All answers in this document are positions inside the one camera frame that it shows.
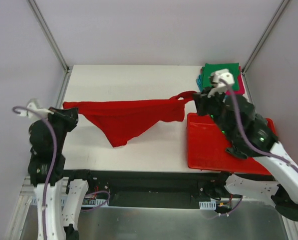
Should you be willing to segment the red t-shirt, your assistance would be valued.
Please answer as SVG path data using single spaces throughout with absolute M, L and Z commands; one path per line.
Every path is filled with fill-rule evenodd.
M 132 101 L 80 101 L 63 103 L 64 109 L 77 108 L 78 113 L 93 123 L 107 137 L 112 147 L 124 146 L 157 122 L 182 122 L 185 104 L 195 91 L 185 91 L 169 99 Z

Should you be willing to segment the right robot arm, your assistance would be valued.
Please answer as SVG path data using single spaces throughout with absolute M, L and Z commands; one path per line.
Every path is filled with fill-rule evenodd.
M 274 178 L 256 181 L 231 174 L 214 184 L 214 193 L 222 198 L 231 193 L 266 202 L 298 222 L 298 165 L 266 122 L 256 116 L 254 105 L 241 95 L 225 96 L 215 87 L 194 93 L 193 100 L 197 114 L 210 116 L 232 144 L 231 154 L 253 158 Z

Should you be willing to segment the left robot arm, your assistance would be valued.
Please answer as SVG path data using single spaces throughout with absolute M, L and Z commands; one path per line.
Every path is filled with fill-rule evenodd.
M 94 190 L 88 171 L 76 171 L 68 181 L 67 200 L 61 205 L 67 133 L 78 123 L 78 109 L 40 109 L 29 127 L 30 183 L 37 201 L 39 240 L 79 239 L 78 219 L 85 195 Z

